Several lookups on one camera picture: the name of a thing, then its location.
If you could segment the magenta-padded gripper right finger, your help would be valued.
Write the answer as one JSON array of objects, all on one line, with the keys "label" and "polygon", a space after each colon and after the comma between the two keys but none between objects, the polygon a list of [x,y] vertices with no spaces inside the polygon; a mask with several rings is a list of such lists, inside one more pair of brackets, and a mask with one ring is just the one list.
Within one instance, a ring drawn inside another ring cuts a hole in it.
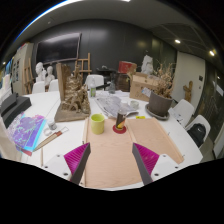
[{"label": "magenta-padded gripper right finger", "polygon": [[133,144],[132,153],[144,185],[170,175],[179,169],[179,165],[167,154],[158,155],[140,144]]}]

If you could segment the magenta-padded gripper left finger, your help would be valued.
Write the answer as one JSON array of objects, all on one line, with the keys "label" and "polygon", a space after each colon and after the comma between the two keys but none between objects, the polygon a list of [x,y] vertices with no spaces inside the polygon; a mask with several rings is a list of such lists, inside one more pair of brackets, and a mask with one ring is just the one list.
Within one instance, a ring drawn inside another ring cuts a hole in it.
[{"label": "magenta-padded gripper left finger", "polygon": [[83,144],[65,155],[55,155],[43,165],[43,169],[74,184],[79,184],[90,153],[90,144]]}]

